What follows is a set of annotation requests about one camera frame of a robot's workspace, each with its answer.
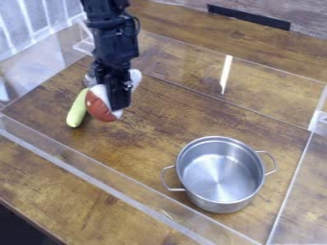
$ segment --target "pot handle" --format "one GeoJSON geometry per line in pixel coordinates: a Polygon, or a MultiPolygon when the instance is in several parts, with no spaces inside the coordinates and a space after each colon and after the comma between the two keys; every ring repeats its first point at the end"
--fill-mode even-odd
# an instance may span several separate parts
{"type": "Polygon", "coordinates": [[[163,169],[163,171],[162,171],[162,182],[163,182],[163,186],[166,187],[166,189],[167,189],[168,191],[187,191],[187,190],[183,189],[183,188],[171,188],[171,187],[167,185],[167,183],[166,183],[166,181],[164,181],[164,172],[166,172],[168,169],[171,169],[171,168],[175,168],[175,165],[172,165],[172,166],[170,166],[170,167],[166,167],[166,168],[163,169]]]}
{"type": "Polygon", "coordinates": [[[274,166],[275,166],[275,168],[271,171],[266,172],[264,175],[267,176],[267,175],[275,173],[278,171],[278,168],[279,168],[275,157],[267,151],[263,151],[263,150],[256,151],[256,153],[267,154],[268,157],[271,158],[274,166]]]}

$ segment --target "wooden table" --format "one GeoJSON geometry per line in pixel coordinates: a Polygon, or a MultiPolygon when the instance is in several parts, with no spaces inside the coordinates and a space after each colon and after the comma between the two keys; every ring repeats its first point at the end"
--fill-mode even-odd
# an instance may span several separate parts
{"type": "MultiPolygon", "coordinates": [[[[282,66],[288,71],[315,78],[326,78],[326,71],[319,69],[318,72],[316,65],[326,64],[327,55],[324,56],[322,52],[315,58],[312,57],[316,55],[315,48],[304,50],[304,44],[307,48],[324,44],[312,38],[299,36],[295,38],[292,34],[254,24],[147,1],[135,2],[134,12],[140,16],[144,28],[152,32],[216,51],[226,53],[232,51],[234,55],[255,61],[262,61],[266,57],[266,64],[282,66]],[[240,28],[246,36],[236,30],[234,33],[228,30],[220,31],[222,27],[224,29],[228,27],[231,30],[240,28]],[[268,37],[276,36],[272,46],[264,46],[264,41],[272,43],[272,40],[271,38],[260,40],[262,37],[256,35],[258,30],[263,30],[268,37]],[[299,45],[290,48],[278,41],[278,37],[287,39],[287,42],[295,42],[296,39],[299,45]]],[[[87,118],[80,128],[70,129],[64,124],[66,116],[75,95],[82,89],[80,81],[91,60],[86,57],[9,105],[1,113],[195,209],[187,196],[168,192],[160,182],[160,171],[163,167],[174,164],[183,145],[206,135],[224,135],[246,142],[255,149],[268,150],[280,163],[280,169],[267,178],[264,187],[250,206],[234,214],[218,215],[204,212],[244,236],[264,243],[310,132],[299,126],[274,120],[203,95],[203,91],[199,93],[196,90],[186,89],[148,76],[144,76],[140,87],[135,91],[134,106],[126,110],[120,122],[104,124],[87,118]]],[[[174,60],[168,58],[164,62],[174,62],[174,60]]],[[[18,149],[11,142],[3,140],[1,145],[4,145],[1,154],[7,156],[0,162],[0,179],[5,180],[0,189],[1,200],[64,242],[74,244],[83,242],[106,244],[108,241],[111,244],[191,242],[119,200],[112,200],[102,190],[78,180],[26,150],[18,149]],[[28,165],[19,161],[20,159],[30,159],[28,165]],[[119,229],[110,232],[99,225],[103,224],[102,222],[107,222],[106,228],[115,224],[119,229]],[[88,230],[80,235],[79,232],[86,227],[88,230]]],[[[178,185],[174,174],[167,176],[167,182],[178,185]]]]}

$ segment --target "pot rim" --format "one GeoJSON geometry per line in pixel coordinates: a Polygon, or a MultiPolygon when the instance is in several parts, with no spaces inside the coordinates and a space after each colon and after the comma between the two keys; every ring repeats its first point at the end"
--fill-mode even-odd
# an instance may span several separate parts
{"type": "Polygon", "coordinates": [[[211,202],[211,203],[215,203],[215,204],[238,204],[238,203],[242,203],[244,201],[248,201],[250,199],[252,199],[255,197],[255,195],[258,194],[263,184],[264,184],[264,180],[266,180],[266,175],[264,175],[264,171],[266,171],[266,167],[262,163],[262,160],[260,160],[260,157],[259,155],[256,154],[255,150],[247,145],[244,144],[243,142],[240,142],[239,140],[235,140],[234,138],[230,138],[230,137],[226,137],[226,136],[206,136],[206,137],[202,137],[202,138],[198,138],[195,139],[194,141],[191,141],[182,149],[180,153],[179,153],[179,156],[178,156],[178,160],[176,160],[176,173],[178,173],[178,176],[179,176],[179,181],[183,185],[183,187],[186,188],[187,192],[196,196],[199,199],[207,201],[207,202],[211,202]],[[200,196],[199,194],[195,194],[192,191],[188,190],[188,188],[184,186],[184,183],[183,183],[183,178],[180,176],[180,172],[179,172],[179,165],[180,165],[180,160],[182,160],[182,157],[184,156],[184,154],[188,152],[188,150],[198,144],[200,143],[204,143],[204,142],[212,142],[212,141],[220,141],[220,142],[230,142],[230,143],[235,143],[238,144],[240,147],[243,147],[254,156],[254,158],[258,160],[259,162],[259,166],[262,168],[262,178],[260,178],[260,184],[259,186],[256,187],[255,191],[252,192],[251,195],[248,195],[247,197],[242,198],[242,199],[238,199],[235,201],[214,201],[211,199],[207,199],[204,198],[203,196],[200,196]]]}

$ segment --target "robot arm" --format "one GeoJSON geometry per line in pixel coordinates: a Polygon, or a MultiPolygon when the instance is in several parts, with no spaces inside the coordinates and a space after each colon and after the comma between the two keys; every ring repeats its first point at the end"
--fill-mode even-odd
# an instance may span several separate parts
{"type": "Polygon", "coordinates": [[[95,39],[94,57],[88,76],[104,84],[111,110],[131,105],[131,60],[139,56],[136,17],[126,12],[128,0],[80,0],[87,13],[87,26],[95,39]]]}

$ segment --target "cooking pot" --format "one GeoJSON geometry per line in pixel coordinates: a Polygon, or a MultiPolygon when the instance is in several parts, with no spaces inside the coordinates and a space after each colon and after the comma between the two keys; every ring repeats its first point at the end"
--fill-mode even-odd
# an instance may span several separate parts
{"type": "Polygon", "coordinates": [[[214,213],[238,212],[247,207],[258,194],[264,177],[278,170],[274,156],[266,151],[254,151],[240,141],[210,136],[192,141],[183,148],[176,166],[163,169],[162,181],[170,191],[186,191],[191,201],[214,213]],[[270,156],[274,170],[266,172],[258,154],[270,156]],[[170,188],[164,173],[176,168],[183,187],[170,188]]]}

